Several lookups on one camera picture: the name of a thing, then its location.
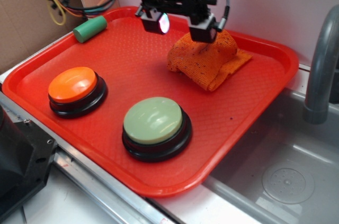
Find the red tray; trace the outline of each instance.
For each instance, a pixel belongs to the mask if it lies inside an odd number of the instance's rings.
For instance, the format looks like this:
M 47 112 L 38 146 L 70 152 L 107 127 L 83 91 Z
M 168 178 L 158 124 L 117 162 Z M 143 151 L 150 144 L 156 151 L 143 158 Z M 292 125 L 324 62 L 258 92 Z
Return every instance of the red tray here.
M 84 44 L 67 35 L 12 72 L 3 92 L 55 133 L 136 193 L 176 195 L 200 184 L 298 70 L 296 54 L 277 43 L 230 32 L 253 58 L 216 91 L 206 92 L 181 73 L 166 69 L 167 53 L 188 32 L 171 17 L 166 35 L 144 31 L 135 7 L 105 15 L 108 28 Z M 62 119 L 50 110 L 48 85 L 77 66 L 95 70 L 109 94 L 94 112 Z M 190 116 L 193 137 L 178 156 L 160 163 L 130 157 L 122 140 L 126 112 L 154 96 L 176 101 Z

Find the orange button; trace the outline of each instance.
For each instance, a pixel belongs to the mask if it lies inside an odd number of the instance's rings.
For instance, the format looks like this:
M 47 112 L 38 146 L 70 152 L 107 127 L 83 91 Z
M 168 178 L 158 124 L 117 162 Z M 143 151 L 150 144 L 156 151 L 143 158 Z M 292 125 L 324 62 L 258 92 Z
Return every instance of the orange button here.
M 96 82 L 96 74 L 92 69 L 76 67 L 56 76 L 48 87 L 48 94 L 55 102 L 70 103 L 89 94 Z

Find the orange mesh cloth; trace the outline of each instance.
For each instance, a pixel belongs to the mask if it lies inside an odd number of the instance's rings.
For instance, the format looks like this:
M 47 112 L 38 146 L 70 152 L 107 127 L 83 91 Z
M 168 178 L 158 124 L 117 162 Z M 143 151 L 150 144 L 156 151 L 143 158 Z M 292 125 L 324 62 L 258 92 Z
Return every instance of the orange mesh cloth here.
M 189 33 L 177 41 L 167 56 L 167 68 L 183 72 L 203 89 L 214 91 L 234 74 L 251 55 L 238 49 L 226 31 L 217 34 L 214 43 L 194 42 Z

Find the button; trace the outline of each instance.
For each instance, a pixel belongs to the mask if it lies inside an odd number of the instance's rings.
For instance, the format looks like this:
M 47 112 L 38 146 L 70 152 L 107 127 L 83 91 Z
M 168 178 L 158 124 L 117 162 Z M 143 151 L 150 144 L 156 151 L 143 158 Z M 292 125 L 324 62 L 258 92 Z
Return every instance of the button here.
M 169 98 L 140 101 L 123 121 L 122 143 L 133 158 L 143 162 L 160 162 L 178 155 L 191 136 L 189 116 Z
M 153 97 L 134 105 L 127 112 L 123 126 L 133 141 L 150 145 L 170 138 L 181 123 L 181 109 L 176 102 Z
M 78 101 L 88 95 L 95 87 L 95 72 L 87 67 L 76 67 L 64 71 L 50 83 L 48 94 L 58 103 Z
M 103 103 L 107 93 L 104 79 L 87 67 L 64 71 L 48 87 L 50 108 L 63 118 L 92 112 Z

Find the cable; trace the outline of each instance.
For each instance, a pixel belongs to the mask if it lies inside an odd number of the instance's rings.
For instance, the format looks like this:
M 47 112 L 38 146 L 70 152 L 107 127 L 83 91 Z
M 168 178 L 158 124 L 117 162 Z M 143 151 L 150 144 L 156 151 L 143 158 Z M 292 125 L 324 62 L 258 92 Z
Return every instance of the cable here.
M 48 4 L 48 0 L 47 0 L 47 7 L 48 7 L 48 11 L 49 11 L 49 15 L 51 16 L 52 20 L 54 23 L 56 23 L 57 25 L 64 25 L 66 23 L 66 15 L 65 15 L 65 11 L 63 10 L 62 6 L 60 5 L 59 1 L 58 0 L 52 0 L 56 5 L 57 7 L 59 8 L 60 12 L 61 12 L 61 16 L 63 18 L 63 20 L 61 22 L 58 22 L 56 20 L 56 18 L 54 17 L 53 15 L 53 12 L 51 10 L 51 7 L 49 6 Z
M 227 18 L 228 18 L 228 14 L 229 14 L 229 4 L 230 4 L 230 1 L 229 0 L 226 0 L 226 6 L 225 6 L 225 10 L 224 10 L 224 15 L 222 17 L 222 19 L 220 20 L 220 23 L 216 26 L 216 29 L 217 31 L 222 31 L 225 24 L 226 24 L 226 21 L 227 21 Z
M 52 20 L 58 24 L 63 25 L 66 22 L 65 12 L 69 13 L 72 16 L 76 17 L 95 17 L 106 10 L 108 10 L 111 6 L 113 6 L 115 0 L 100 0 L 97 6 L 92 7 L 72 7 L 68 5 L 68 0 L 48 0 L 53 2 L 52 6 L 48 7 L 49 14 Z M 52 9 L 59 9 L 60 15 L 63 17 L 61 22 L 58 22 L 52 13 Z

